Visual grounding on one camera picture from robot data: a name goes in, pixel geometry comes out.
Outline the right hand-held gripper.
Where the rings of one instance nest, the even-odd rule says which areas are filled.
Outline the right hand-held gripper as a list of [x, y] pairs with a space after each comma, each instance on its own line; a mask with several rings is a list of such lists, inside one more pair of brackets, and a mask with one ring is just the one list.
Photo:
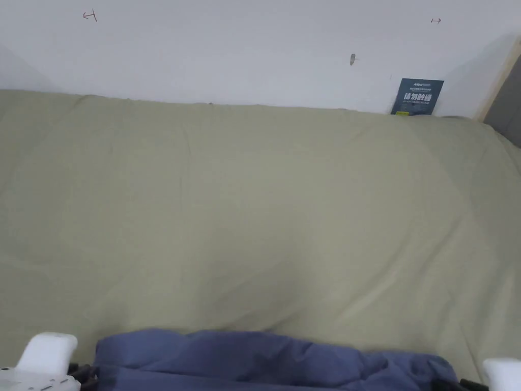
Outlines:
[[[483, 362], [489, 390], [520, 390], [520, 360], [514, 358], [491, 358]], [[467, 379], [433, 381], [433, 391], [488, 391], [488, 387]]]

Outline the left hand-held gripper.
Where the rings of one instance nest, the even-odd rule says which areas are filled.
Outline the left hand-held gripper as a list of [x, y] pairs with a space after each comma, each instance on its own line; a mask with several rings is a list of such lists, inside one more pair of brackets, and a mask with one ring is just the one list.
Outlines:
[[14, 367], [1, 368], [1, 390], [80, 390], [98, 386], [98, 368], [71, 363], [74, 335], [43, 332], [26, 345]]

